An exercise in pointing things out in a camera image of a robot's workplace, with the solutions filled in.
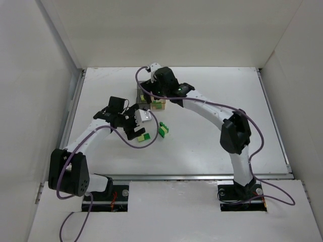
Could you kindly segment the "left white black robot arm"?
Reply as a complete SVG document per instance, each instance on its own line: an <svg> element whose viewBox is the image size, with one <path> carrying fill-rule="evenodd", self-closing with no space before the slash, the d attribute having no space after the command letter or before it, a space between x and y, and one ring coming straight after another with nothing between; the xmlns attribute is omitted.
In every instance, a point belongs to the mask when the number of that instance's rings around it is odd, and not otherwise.
<svg viewBox="0 0 323 242"><path fill-rule="evenodd" d="M140 123L151 120L151 114L138 104L124 109L124 98L110 97L109 103L92 118L86 130L63 149L55 149L50 156L48 186L55 190L59 199L73 196L82 197L87 193L111 196L113 179L100 174L91 174L87 157L117 128L122 128L126 141L131 141L145 133Z"/></svg>

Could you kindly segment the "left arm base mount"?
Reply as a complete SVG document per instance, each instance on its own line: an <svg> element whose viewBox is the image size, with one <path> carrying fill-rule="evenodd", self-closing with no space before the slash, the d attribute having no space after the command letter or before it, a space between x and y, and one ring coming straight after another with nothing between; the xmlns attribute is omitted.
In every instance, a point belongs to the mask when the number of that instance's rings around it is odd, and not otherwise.
<svg viewBox="0 0 323 242"><path fill-rule="evenodd" d="M84 196L81 210L87 212L92 205L91 212L127 212L129 199L129 181L113 181L107 192L91 192L93 202L89 196Z"/></svg>

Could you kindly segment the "dark green square lego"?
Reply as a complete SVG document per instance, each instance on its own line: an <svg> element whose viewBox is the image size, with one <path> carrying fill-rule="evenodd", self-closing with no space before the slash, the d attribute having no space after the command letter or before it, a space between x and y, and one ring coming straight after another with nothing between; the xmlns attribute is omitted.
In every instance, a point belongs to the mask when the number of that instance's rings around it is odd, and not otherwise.
<svg viewBox="0 0 323 242"><path fill-rule="evenodd" d="M145 133L142 136L144 137L144 141L150 140L150 134L149 133Z"/></svg>

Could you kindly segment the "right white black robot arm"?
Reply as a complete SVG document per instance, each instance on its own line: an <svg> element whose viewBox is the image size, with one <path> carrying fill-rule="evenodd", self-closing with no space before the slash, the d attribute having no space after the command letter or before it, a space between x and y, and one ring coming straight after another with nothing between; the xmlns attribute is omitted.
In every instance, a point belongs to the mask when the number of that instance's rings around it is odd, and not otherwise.
<svg viewBox="0 0 323 242"><path fill-rule="evenodd" d="M251 130L244 111L209 101L188 83L180 84L169 67L141 67L135 74L147 102L165 99L191 110L214 124L220 131L220 145L229 153L234 184L242 188L254 183L249 168Z"/></svg>

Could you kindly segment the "long dark green lego brick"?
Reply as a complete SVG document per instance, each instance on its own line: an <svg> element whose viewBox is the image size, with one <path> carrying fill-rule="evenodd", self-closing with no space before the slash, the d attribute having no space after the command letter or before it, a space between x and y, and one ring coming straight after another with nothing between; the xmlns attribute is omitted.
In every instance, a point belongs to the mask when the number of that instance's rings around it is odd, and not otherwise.
<svg viewBox="0 0 323 242"><path fill-rule="evenodd" d="M163 122L160 122L160 123L159 123L159 126L160 126L160 127L164 127L164 128L166 128L166 129L168 128L168 127L167 127Z"/></svg>

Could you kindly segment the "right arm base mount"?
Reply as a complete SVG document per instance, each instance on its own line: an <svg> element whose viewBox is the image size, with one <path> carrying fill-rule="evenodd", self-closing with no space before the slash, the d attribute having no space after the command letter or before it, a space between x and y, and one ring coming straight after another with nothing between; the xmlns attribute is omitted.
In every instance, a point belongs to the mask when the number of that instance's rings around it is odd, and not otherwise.
<svg viewBox="0 0 323 242"><path fill-rule="evenodd" d="M263 197L262 186L256 183L248 191L238 191L234 184L219 184L217 198L222 212L266 212L267 207Z"/></svg>

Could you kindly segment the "light green square lego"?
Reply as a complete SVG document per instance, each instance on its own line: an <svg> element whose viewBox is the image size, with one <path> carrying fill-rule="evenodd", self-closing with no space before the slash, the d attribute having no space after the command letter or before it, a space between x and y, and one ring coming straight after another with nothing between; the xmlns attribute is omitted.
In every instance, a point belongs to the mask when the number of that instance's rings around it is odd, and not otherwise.
<svg viewBox="0 0 323 242"><path fill-rule="evenodd" d="M137 138L137 140L138 140L138 142L142 142L142 141L144 141L144 137L143 137L143 136L139 136L139 137Z"/></svg>

